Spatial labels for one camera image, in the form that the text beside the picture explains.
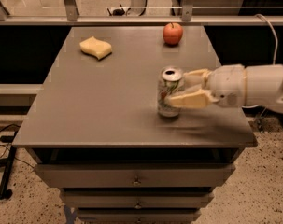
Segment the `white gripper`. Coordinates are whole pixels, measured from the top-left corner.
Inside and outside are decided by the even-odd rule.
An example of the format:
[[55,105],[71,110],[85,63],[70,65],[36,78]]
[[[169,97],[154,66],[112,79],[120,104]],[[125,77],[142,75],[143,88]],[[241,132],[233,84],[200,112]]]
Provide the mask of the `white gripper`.
[[241,64],[225,65],[213,72],[198,69],[183,75],[185,86],[207,87],[210,90],[178,92],[167,97],[167,103],[175,108],[200,109],[213,103],[221,107],[241,107],[245,104],[245,67]]

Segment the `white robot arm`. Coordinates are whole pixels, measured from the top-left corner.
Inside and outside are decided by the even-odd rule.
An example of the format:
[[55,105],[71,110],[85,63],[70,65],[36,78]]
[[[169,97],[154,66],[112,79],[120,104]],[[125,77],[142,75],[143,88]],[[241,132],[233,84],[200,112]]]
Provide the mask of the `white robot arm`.
[[211,104],[220,107],[259,105],[283,114],[283,65],[245,67],[224,65],[214,71],[194,70],[183,74],[185,90],[165,102],[176,108],[199,109]]

